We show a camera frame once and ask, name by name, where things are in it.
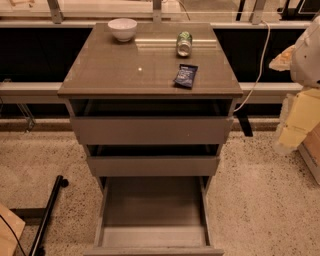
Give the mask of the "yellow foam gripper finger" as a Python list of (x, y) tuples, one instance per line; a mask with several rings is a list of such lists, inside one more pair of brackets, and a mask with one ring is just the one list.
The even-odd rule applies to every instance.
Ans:
[(280, 72), (289, 70), (294, 50), (294, 45), (286, 48), (269, 63), (269, 68)]

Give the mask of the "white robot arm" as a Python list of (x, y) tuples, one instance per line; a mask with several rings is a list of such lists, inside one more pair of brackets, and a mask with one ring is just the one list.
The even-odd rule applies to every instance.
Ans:
[(283, 101), (274, 149), (280, 154), (296, 150), (320, 123), (320, 16), (296, 43), (274, 58), (269, 68), (290, 71), (291, 80), (303, 89)]

